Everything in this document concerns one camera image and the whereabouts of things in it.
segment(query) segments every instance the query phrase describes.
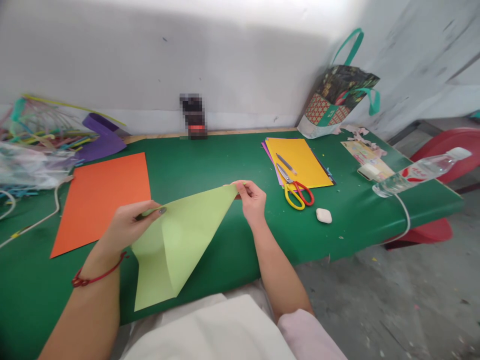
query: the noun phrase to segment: light green paper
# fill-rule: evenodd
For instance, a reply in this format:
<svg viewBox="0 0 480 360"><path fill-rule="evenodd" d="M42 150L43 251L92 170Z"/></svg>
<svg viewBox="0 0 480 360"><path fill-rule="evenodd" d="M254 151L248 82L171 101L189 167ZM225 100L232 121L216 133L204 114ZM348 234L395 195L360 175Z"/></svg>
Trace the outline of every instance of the light green paper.
<svg viewBox="0 0 480 360"><path fill-rule="evenodd" d="M233 184L162 206L167 211L131 247L138 260L135 311L178 296L236 195Z"/></svg>

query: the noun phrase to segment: bracelet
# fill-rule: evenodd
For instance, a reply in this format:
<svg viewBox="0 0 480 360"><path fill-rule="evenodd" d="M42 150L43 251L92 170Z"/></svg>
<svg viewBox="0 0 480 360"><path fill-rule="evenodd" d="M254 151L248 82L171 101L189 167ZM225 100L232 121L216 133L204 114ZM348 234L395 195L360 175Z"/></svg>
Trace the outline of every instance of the bracelet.
<svg viewBox="0 0 480 360"><path fill-rule="evenodd" d="M78 288L78 287L81 287L81 286L87 286L88 284L91 284L91 283L94 283L98 280L103 279L107 275L110 275L111 273L113 273L120 266L120 263L124 260L124 258L129 258L129 256L125 256L126 254L127 254L126 251L122 252L121 255L120 255L120 260L117 262L117 264L113 268L111 268L109 271L104 273L102 276L96 277L92 280L84 280L84 279L79 278L79 275L82 272L82 269L84 268L82 266L80 268L80 270L78 270L78 272L76 273L73 280L71 281L71 284L73 285L74 288Z"/></svg>

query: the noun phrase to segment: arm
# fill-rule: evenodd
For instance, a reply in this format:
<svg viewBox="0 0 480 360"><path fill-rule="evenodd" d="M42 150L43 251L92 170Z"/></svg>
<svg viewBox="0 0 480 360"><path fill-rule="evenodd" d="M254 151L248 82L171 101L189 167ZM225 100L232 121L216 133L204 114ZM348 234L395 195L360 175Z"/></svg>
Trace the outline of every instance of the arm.
<svg viewBox="0 0 480 360"><path fill-rule="evenodd" d="M275 240L265 220L267 195L252 181L236 181L243 214L250 225L261 279L277 323L284 314L303 309L315 316L295 269Z"/></svg>
<svg viewBox="0 0 480 360"><path fill-rule="evenodd" d="M133 244L160 217L153 200L119 207L108 230L93 247L79 275L94 279L112 269L124 248ZM38 360L109 359L120 322L120 267L99 281L76 287Z"/></svg>

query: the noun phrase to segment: yellow scissors handle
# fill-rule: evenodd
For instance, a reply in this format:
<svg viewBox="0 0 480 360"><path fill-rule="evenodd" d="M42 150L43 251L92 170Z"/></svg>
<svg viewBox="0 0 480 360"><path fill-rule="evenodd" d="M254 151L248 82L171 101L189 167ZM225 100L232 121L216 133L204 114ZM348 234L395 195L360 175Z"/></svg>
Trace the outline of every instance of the yellow scissors handle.
<svg viewBox="0 0 480 360"><path fill-rule="evenodd" d="M286 183L285 186L284 186L284 189L285 189L285 199L286 201L290 204L290 206L294 209L297 209L297 210L303 210L305 209L305 203L302 201L302 199L300 198L300 196L298 196L298 194L293 191L292 189L290 189L290 184L289 183ZM290 200L290 196L289 196L289 192L292 193L292 195L294 197L296 197L296 199L298 200L298 202L300 202L301 206L298 206L298 205L295 205L292 200Z"/></svg>

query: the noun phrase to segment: white cable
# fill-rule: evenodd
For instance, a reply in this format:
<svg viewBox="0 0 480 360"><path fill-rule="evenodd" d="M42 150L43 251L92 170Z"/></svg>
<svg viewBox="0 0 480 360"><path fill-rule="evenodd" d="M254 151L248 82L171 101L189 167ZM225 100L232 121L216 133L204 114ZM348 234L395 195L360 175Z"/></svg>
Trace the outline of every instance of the white cable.
<svg viewBox="0 0 480 360"><path fill-rule="evenodd" d="M407 207L405 206L404 202L402 201L402 199L397 195L397 194L393 194L393 196L395 196L398 201L400 202L401 206L403 207L403 210L405 211L405 215L406 215L406 229L403 233L401 233L400 235L398 235L397 237L391 239L391 240L388 240L386 242L381 242L379 243L378 245L385 245L385 244L389 244L389 243L392 243L398 239L400 239L401 237L405 236L409 231L410 231L410 214L409 214L409 211L407 210Z"/></svg>
<svg viewBox="0 0 480 360"><path fill-rule="evenodd" d="M60 210L59 188L60 188L60 186L62 186L62 184L65 184L65 183L70 182L73 178L74 178L73 175L67 176L61 183L59 183L59 184L56 186L55 191L54 191L56 209L55 209L54 212L52 212L52 213L51 213L50 215L48 215L47 217L44 217L42 220L34 223L33 225L30 225L30 226L24 228L22 231L17 231L17 232L16 232L15 234L13 234L7 241L5 241L3 244L0 244L0 249L3 248L5 245L7 245L9 242L11 242L13 239L16 239L16 238L18 238L20 235L25 234L27 231L32 230L32 229L35 228L36 226L40 225L41 223L43 223L44 221L50 219L53 215L55 215L56 213L58 213L59 210Z"/></svg>
<svg viewBox="0 0 480 360"><path fill-rule="evenodd" d="M17 201L12 196L12 194L9 193L8 191L0 190L0 193L5 194L11 201L10 209L8 209L6 213L4 213L3 215L0 216L0 220L2 220L3 218L5 218L8 214L10 214L15 209L15 206L17 205Z"/></svg>

